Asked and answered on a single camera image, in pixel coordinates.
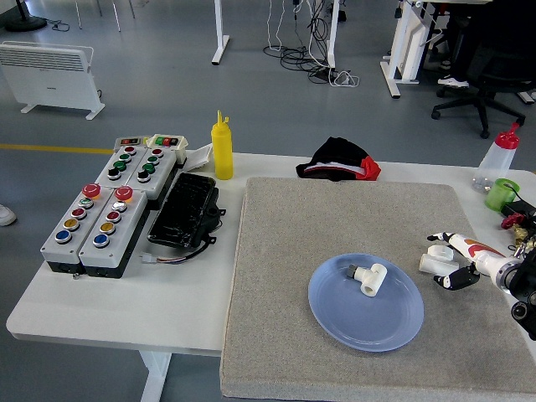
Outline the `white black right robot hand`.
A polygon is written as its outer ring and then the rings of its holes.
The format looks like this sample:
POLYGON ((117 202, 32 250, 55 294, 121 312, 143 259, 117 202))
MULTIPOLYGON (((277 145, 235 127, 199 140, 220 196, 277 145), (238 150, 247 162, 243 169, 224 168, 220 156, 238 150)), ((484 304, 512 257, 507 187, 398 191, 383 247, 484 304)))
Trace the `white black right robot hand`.
POLYGON ((497 288, 509 293, 506 276, 518 265, 515 257, 506 257, 492 247, 461 234, 441 232, 429 235, 427 239, 447 242, 453 250, 471 262, 470 265, 459 268, 447 276, 434 275, 433 280, 439 286, 457 291, 476 284, 480 275, 484 274, 490 277, 497 288))

